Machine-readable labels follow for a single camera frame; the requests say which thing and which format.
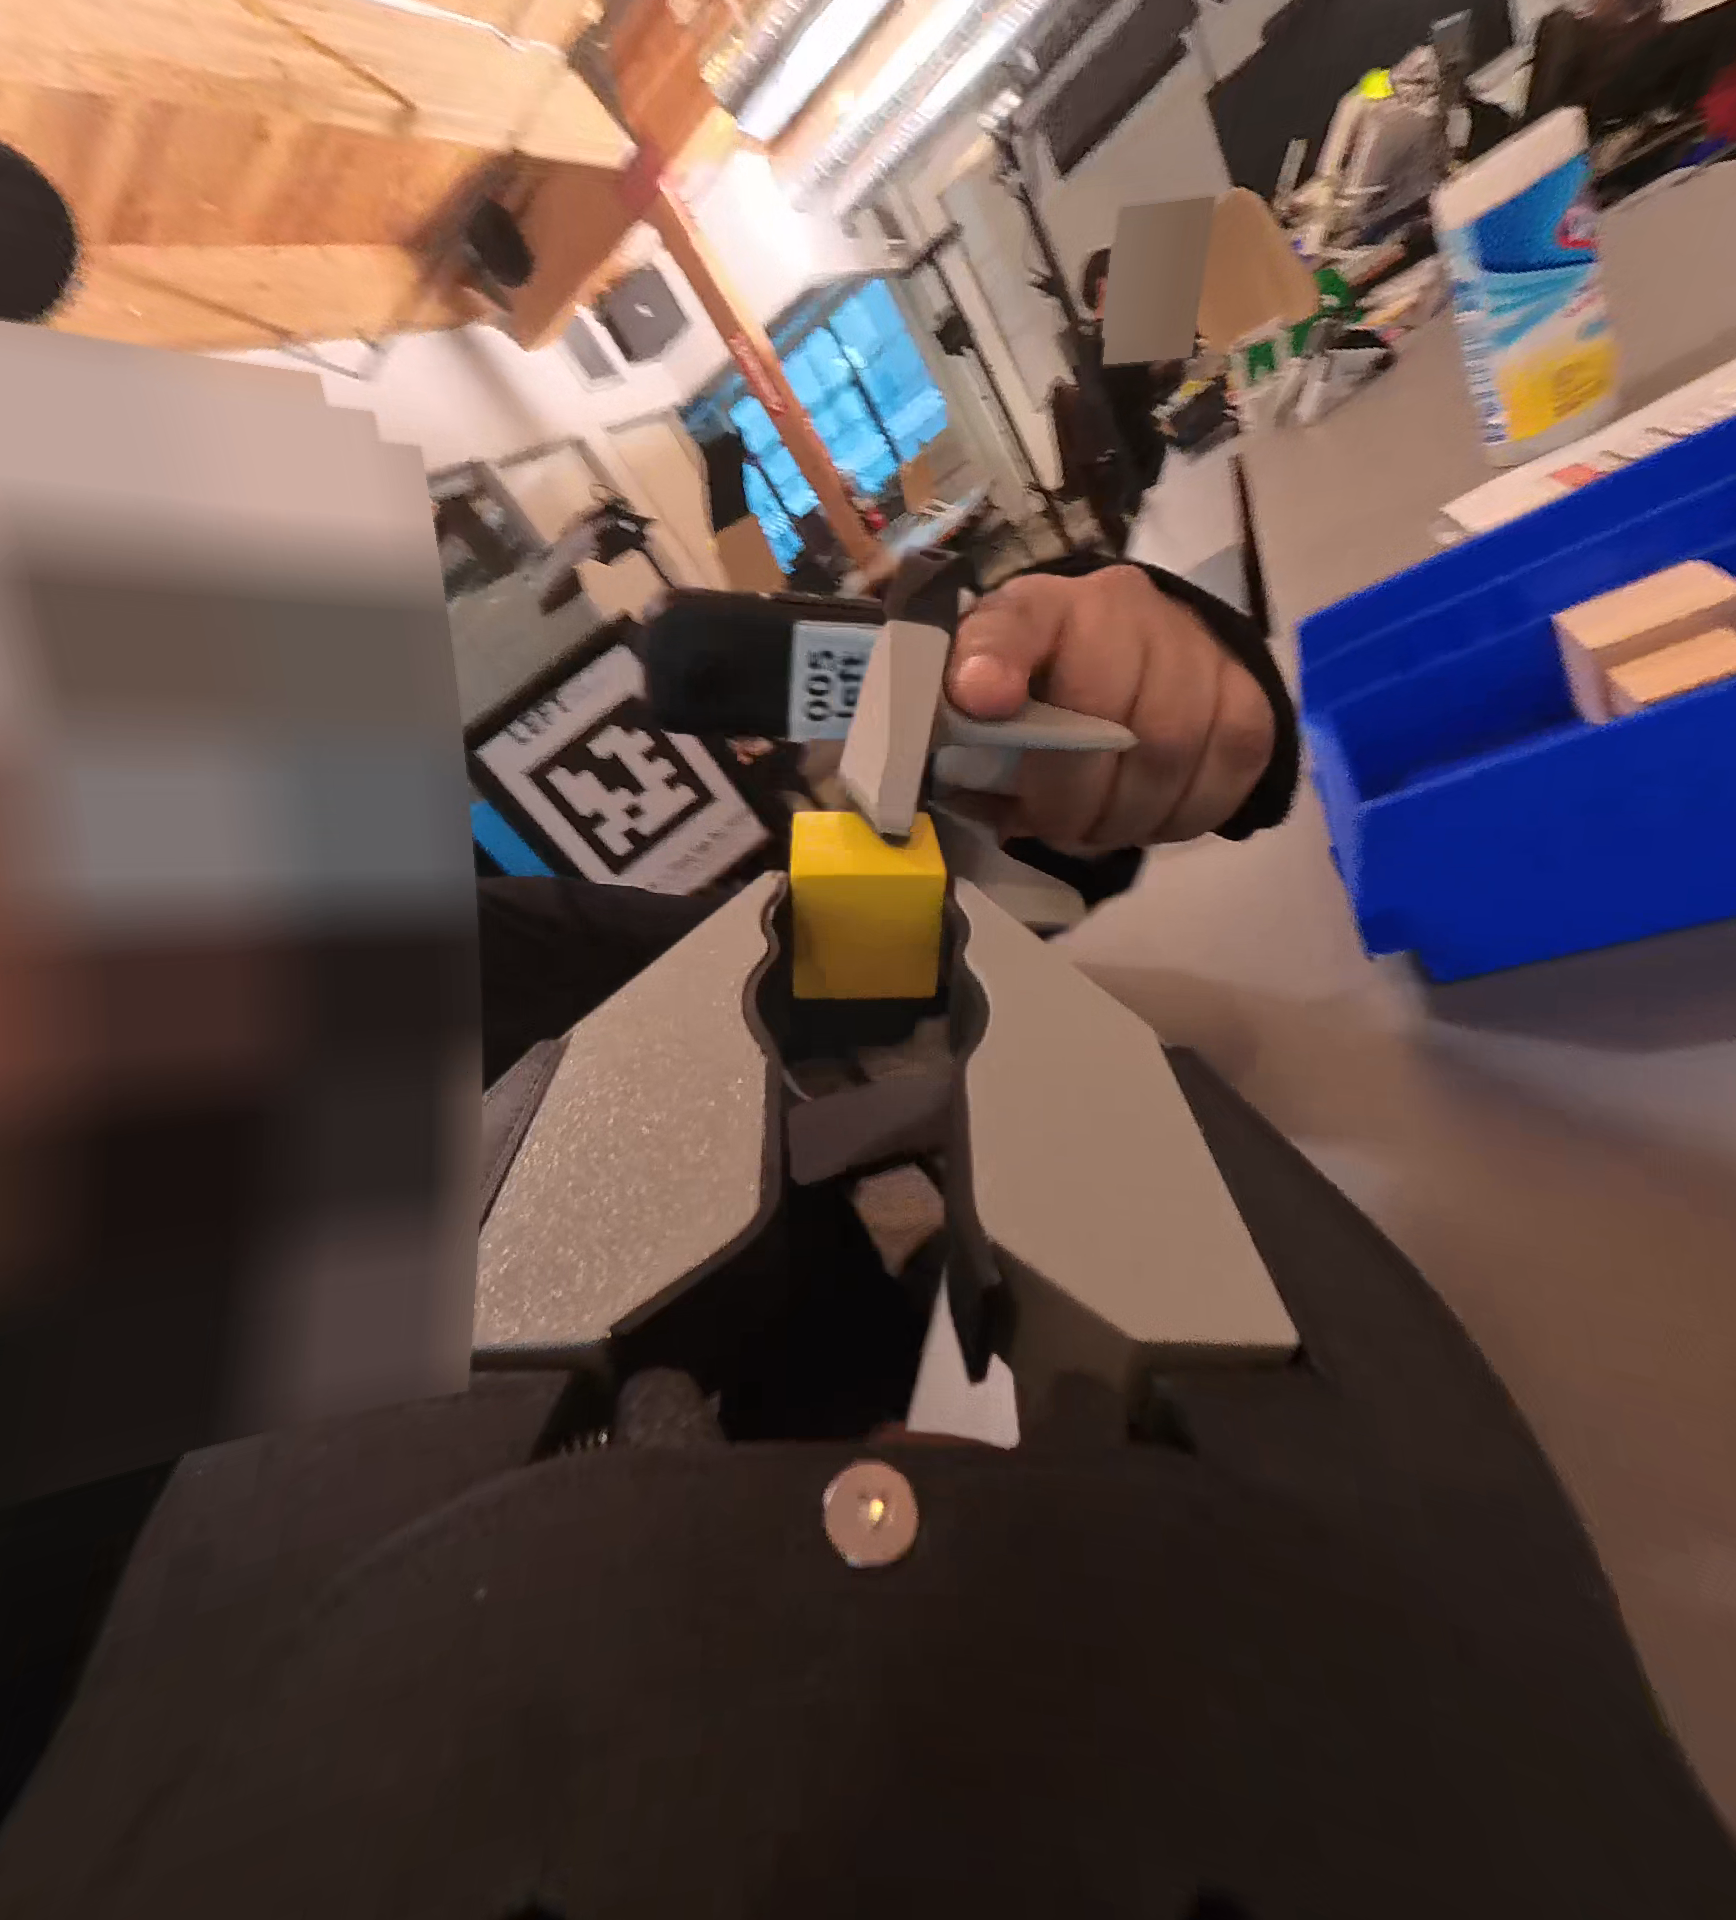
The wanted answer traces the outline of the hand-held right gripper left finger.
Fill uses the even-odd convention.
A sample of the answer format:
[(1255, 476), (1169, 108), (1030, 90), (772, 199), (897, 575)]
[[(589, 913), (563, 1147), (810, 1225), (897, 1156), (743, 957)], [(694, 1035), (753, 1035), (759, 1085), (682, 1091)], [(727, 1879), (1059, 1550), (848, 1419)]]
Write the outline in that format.
[(487, 1095), (477, 1371), (707, 1373), (783, 1193), (759, 992), (783, 874), (753, 879)]

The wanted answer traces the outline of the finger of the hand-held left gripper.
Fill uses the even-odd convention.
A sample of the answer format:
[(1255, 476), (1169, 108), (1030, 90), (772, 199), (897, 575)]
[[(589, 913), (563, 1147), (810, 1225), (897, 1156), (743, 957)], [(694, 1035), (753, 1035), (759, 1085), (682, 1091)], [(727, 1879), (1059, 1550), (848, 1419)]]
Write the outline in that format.
[(874, 640), (835, 780), (877, 838), (912, 835), (950, 654), (950, 632), (914, 620), (885, 622)]
[(990, 827), (951, 829), (951, 876), (1034, 935), (1067, 933), (1090, 915), (1069, 882), (1008, 855)]

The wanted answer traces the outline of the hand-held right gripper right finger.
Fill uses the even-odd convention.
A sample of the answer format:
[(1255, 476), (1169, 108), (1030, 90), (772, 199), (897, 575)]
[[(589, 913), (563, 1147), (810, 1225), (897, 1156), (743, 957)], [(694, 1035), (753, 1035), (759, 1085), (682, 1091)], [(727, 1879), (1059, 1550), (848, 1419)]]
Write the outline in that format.
[(974, 880), (946, 922), (946, 1302), (969, 1376), (1286, 1366), (1297, 1331), (1150, 1025)]

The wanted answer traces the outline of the small yellow cube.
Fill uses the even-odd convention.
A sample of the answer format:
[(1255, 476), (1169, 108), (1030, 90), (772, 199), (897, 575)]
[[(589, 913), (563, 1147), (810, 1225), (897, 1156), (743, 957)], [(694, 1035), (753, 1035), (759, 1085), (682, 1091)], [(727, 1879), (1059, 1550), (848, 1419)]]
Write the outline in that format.
[(891, 843), (853, 810), (799, 810), (786, 876), (793, 1001), (935, 996), (950, 874), (928, 815)]

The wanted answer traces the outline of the blue plastic bin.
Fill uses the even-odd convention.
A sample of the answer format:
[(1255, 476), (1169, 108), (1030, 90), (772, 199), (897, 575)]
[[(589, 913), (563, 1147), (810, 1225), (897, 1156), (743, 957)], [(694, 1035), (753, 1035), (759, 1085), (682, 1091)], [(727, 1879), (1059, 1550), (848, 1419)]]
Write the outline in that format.
[(1459, 983), (1736, 918), (1736, 678), (1593, 725), (1551, 626), (1680, 562), (1736, 577), (1736, 416), (1302, 622), (1366, 952)]

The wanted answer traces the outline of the large wooden cube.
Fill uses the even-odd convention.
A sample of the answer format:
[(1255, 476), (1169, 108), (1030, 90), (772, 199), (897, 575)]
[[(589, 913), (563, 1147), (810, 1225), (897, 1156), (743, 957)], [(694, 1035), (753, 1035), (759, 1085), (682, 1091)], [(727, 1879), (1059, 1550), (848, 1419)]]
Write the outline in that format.
[(1736, 577), (1681, 561), (1551, 614), (1551, 640), (1579, 721), (1603, 725), (1605, 672), (1647, 650), (1711, 629), (1736, 629)]

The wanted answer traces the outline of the medium wooden cube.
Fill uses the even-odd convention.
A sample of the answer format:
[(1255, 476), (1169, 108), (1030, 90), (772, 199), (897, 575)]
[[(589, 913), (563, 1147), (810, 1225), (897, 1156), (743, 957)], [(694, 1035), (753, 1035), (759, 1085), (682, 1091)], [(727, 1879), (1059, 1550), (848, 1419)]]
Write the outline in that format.
[(1657, 644), (1603, 672), (1610, 716), (1628, 716), (1736, 678), (1736, 629)]

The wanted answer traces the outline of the black white marker sign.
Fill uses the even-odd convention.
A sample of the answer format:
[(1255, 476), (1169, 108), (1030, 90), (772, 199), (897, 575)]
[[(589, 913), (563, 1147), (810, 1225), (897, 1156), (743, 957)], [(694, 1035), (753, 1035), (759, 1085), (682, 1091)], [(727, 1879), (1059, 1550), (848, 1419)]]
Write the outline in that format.
[(474, 844), (499, 876), (689, 899), (767, 851), (724, 763), (655, 725), (622, 638), (535, 675), (463, 747)]

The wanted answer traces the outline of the large window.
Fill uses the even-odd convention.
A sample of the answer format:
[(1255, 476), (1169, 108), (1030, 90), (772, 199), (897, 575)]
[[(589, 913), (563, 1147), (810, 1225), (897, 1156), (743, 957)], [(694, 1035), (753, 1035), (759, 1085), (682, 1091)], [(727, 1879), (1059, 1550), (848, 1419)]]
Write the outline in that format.
[[(872, 533), (906, 516), (903, 469), (950, 429), (947, 400), (894, 288), (856, 279), (810, 295), (769, 330), (787, 393), (806, 410), (856, 514)], [(810, 557), (826, 513), (772, 414), (739, 375), (700, 405), (743, 450), (742, 490), (783, 570)]]

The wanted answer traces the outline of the black ceiling speaker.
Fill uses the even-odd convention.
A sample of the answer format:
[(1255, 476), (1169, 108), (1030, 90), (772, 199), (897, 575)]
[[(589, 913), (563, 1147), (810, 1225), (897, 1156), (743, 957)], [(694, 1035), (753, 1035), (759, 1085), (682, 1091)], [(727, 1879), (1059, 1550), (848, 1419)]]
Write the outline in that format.
[(627, 366), (657, 363), (687, 332), (687, 312), (655, 263), (622, 272), (591, 315)]

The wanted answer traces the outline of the tan wooden chair back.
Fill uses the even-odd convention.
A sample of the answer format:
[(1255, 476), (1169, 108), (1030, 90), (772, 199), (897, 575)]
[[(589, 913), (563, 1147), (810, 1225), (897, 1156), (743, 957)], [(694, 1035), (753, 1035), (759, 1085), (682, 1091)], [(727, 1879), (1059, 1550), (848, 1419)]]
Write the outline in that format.
[(1320, 288), (1287, 230), (1251, 191), (1230, 186), (1213, 205), (1195, 329), (1225, 356), (1245, 336), (1312, 321)]

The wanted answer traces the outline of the large black screen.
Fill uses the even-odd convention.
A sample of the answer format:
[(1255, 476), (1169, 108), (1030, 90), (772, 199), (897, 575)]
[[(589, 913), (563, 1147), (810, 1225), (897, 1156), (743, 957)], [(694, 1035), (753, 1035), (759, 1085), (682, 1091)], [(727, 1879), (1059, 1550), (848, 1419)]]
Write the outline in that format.
[(1339, 98), (1391, 68), (1431, 33), (1430, 2), (1296, 2), (1263, 27), (1255, 53), (1216, 85), (1210, 117), (1232, 186), (1269, 201), (1287, 146), (1322, 153)]

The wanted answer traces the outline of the white wipes canister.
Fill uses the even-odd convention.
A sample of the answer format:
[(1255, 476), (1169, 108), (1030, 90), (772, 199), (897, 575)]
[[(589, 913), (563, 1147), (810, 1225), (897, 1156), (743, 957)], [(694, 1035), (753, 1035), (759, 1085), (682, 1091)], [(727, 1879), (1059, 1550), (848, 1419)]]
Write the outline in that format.
[(1584, 108), (1531, 120), (1427, 207), (1485, 461), (1515, 469), (1575, 442), (1619, 395)]

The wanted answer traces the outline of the laminated printed sheet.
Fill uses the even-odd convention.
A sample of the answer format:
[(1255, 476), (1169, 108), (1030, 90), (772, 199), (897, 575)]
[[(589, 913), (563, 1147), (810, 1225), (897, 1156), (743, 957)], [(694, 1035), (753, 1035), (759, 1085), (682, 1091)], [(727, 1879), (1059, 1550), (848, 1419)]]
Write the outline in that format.
[(1454, 547), (1489, 534), (1728, 421), (1736, 421), (1736, 359), (1584, 438), (1448, 500), (1433, 525), (1433, 541), (1438, 547)]

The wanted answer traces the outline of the silver air duct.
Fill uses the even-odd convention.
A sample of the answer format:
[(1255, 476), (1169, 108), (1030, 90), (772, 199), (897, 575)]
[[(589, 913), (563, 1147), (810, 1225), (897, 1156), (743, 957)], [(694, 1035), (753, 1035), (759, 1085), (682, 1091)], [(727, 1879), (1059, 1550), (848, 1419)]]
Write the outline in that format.
[(1019, 50), (1081, 10), (1074, 2), (899, 5), (816, 101), (814, 117), (769, 153), (799, 213), (848, 213)]

